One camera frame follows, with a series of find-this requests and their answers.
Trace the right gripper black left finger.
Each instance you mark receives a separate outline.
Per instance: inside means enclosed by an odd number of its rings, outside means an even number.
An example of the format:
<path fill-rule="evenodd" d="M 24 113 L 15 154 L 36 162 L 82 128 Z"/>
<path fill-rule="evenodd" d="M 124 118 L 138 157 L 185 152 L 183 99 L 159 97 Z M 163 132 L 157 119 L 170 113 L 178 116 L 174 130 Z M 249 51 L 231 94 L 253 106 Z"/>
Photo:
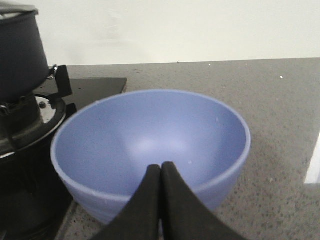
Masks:
<path fill-rule="evenodd" d="M 147 167 L 138 189 L 123 210 L 93 240 L 156 240 L 159 237 L 161 168 Z"/>

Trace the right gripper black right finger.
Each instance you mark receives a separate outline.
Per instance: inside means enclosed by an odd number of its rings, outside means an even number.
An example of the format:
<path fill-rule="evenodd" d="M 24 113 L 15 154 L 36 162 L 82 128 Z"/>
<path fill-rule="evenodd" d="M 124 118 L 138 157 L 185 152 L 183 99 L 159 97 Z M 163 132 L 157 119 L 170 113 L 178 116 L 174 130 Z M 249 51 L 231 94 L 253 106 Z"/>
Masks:
<path fill-rule="evenodd" d="M 243 240 L 214 216 L 191 191 L 173 162 L 161 167 L 165 240 Z"/>

